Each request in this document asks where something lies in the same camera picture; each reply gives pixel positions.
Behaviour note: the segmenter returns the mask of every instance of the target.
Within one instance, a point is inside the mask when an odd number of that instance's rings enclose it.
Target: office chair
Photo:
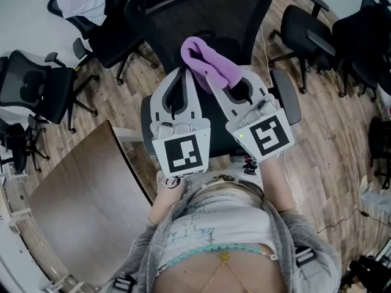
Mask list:
[[[259,27],[272,0],[129,0],[125,18],[151,46],[168,74],[183,65],[190,36],[238,65],[251,64]]]
[[[382,121],[380,117],[373,117],[369,125],[368,144],[371,154],[370,166],[373,167],[373,160],[385,159],[387,170],[385,173],[375,171],[375,177],[385,176],[381,189],[388,189],[391,180],[391,151],[389,145],[391,140],[391,122]]]
[[[34,117],[29,117],[33,128],[37,123],[47,121],[58,125],[68,111],[68,130],[74,134],[76,129],[71,127],[74,104],[94,117],[98,115],[96,110],[78,101],[77,96],[91,79],[97,81],[99,76],[90,75],[73,90],[77,78],[75,70],[60,62],[55,52],[48,54],[45,62],[54,62],[60,67],[35,64],[18,50],[9,58],[0,58],[0,106],[21,106],[31,110],[35,113]]]
[[[105,67],[110,68],[120,63],[115,80],[118,85],[123,84],[121,73],[128,56],[135,52],[151,63],[153,68],[158,65],[149,56],[138,50],[144,42],[140,35],[130,26],[123,16],[126,0],[106,0],[104,14],[107,16],[101,26],[97,26],[83,16],[73,16],[67,21],[79,29],[82,38],[87,40],[92,52],[85,49],[80,38],[73,43],[73,52],[78,59],[84,56],[96,57]],[[47,9],[50,13],[62,18],[62,12],[56,0],[50,0]]]
[[[46,129],[42,128],[37,135],[34,136],[30,127],[28,127],[27,130],[24,130],[21,124],[10,125],[0,118],[0,145],[4,147],[6,151],[12,151],[12,157],[7,159],[1,159],[0,157],[1,172],[3,172],[3,165],[12,162],[15,166],[15,173],[23,173],[27,164],[27,156],[31,155],[35,170],[40,173],[41,169],[37,167],[35,154],[38,154],[47,161],[50,160],[49,156],[42,154],[36,146],[42,131],[45,132]]]
[[[311,14],[295,5],[289,5],[284,11],[280,32],[274,29],[270,38],[280,36],[284,45],[293,52],[270,60],[269,66],[274,67],[278,61],[297,57],[303,83],[299,91],[302,94],[307,92],[306,72],[310,71],[306,68],[305,61],[308,61],[310,66],[316,65],[319,73],[331,68],[342,68],[345,73],[344,82],[347,82],[347,75],[351,73],[357,81],[364,84],[360,95],[367,87],[375,92],[376,87],[368,76],[376,72],[366,67],[363,73],[362,67],[366,64],[366,58],[376,58],[379,62],[379,55],[388,51],[386,49],[390,45],[390,29],[385,21],[384,6],[373,6],[365,0],[363,8],[357,13],[336,21],[331,33],[317,18],[321,8],[329,11],[328,5],[322,0],[311,1],[315,3]]]
[[[273,94],[279,100],[280,105],[285,110],[287,119],[290,125],[300,121],[301,111],[296,92],[293,85],[283,70],[270,71],[273,88],[268,89],[268,92]],[[214,95],[208,94],[194,79],[195,88],[200,101],[202,117],[210,121],[211,136],[210,136],[210,152],[209,157],[218,157],[223,155],[244,156],[248,155],[241,145],[239,145],[232,135],[226,130],[225,124],[227,117],[218,105]],[[230,89],[231,96],[235,99],[247,99],[246,93],[249,92],[249,85],[243,81],[239,82],[234,88]],[[155,149],[152,144],[153,134],[150,130],[152,123],[150,101],[151,95],[144,98],[141,102],[141,129],[145,142],[145,147],[149,154],[155,155]],[[176,85],[167,95],[169,99],[168,105],[170,110],[175,113],[183,106],[182,86]]]

